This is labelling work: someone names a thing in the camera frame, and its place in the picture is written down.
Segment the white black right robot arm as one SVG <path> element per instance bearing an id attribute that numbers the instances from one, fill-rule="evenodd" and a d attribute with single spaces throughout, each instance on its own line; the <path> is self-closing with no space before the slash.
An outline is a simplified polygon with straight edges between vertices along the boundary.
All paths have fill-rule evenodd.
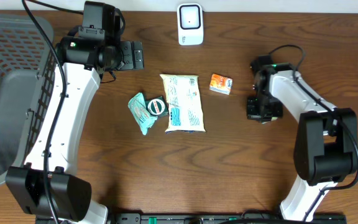
<path id="1" fill-rule="evenodd" d="M 279 209 L 285 220 L 311 222 L 324 196 L 342 190 L 349 175 L 358 181 L 357 116 L 322 99 L 290 63 L 254 60 L 251 65 L 256 94 L 247 99 L 247 118 L 268 123 L 286 108 L 296 119 L 293 161 L 297 177 Z"/>

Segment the dark grey plastic basket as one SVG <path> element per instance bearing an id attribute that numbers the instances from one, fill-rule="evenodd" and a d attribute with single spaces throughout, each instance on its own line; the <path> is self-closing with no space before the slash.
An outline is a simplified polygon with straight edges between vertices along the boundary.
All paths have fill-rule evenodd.
<path id="1" fill-rule="evenodd" d="M 27 16 L 0 14 L 0 185 L 20 167 L 40 133 L 54 84 L 55 61 Z"/>

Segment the dark green round-label packet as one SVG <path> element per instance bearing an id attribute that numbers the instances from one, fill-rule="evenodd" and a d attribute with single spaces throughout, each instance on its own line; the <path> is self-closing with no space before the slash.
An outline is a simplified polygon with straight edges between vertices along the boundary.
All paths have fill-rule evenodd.
<path id="1" fill-rule="evenodd" d="M 168 115 L 168 106 L 163 96 L 147 100 L 145 105 L 147 111 L 153 116 L 164 117 Z"/>

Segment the teal wet wipes packet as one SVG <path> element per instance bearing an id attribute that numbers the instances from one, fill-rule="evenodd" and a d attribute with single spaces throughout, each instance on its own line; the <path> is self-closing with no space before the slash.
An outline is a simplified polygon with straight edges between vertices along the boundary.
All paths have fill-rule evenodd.
<path id="1" fill-rule="evenodd" d="M 147 110 L 145 99 L 141 92 L 130 99 L 128 108 L 139 125 L 142 134 L 146 135 L 148 129 L 154 125 L 154 122 L 156 122 L 158 117 L 150 114 Z"/>

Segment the orange Kleenex tissue pack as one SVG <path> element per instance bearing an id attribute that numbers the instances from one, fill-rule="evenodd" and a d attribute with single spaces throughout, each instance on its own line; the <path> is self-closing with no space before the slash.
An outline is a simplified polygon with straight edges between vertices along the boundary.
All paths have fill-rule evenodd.
<path id="1" fill-rule="evenodd" d="M 229 95 L 232 90 L 233 80 L 216 73 L 212 74 L 209 89 L 218 93 Z"/>

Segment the white barcode scanner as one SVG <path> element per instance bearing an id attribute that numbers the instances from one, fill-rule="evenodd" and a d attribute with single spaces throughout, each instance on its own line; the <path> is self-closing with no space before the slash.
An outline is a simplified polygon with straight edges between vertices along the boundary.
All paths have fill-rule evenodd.
<path id="1" fill-rule="evenodd" d="M 198 3 L 177 7 L 178 43 L 183 46 L 201 45 L 204 40 L 203 8 Z"/>

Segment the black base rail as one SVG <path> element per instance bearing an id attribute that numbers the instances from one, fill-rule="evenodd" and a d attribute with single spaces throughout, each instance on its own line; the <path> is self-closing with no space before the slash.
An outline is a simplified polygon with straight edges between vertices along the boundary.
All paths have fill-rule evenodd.
<path id="1" fill-rule="evenodd" d="M 242 215 L 211 215 L 211 214 L 192 214 L 192 215 L 159 215 L 159 214 L 139 214 L 139 213 L 117 213 L 111 216 L 108 223 L 113 224 L 188 224 L 188 223 L 224 223 L 240 221 L 241 223 L 265 223 L 266 220 L 275 220 L 275 223 L 288 223 L 280 215 L 265 212 L 245 212 Z"/>

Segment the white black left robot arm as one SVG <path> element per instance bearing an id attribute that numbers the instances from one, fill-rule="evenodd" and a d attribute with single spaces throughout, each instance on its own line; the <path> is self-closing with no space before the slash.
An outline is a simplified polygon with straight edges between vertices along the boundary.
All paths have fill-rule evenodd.
<path id="1" fill-rule="evenodd" d="M 107 223 L 107 206 L 92 200 L 91 184 L 76 176 L 79 141 L 104 72 L 143 69 L 143 46 L 67 36 L 57 45 L 57 55 L 40 134 L 24 165 L 8 169 L 6 185 L 37 223 Z"/>

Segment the large white snack bag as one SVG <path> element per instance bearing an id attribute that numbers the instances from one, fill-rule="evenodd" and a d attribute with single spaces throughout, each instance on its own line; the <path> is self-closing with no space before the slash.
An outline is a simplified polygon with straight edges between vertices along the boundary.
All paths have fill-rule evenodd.
<path id="1" fill-rule="evenodd" d="M 166 133 L 205 132 L 197 75 L 160 74 L 168 105 Z"/>

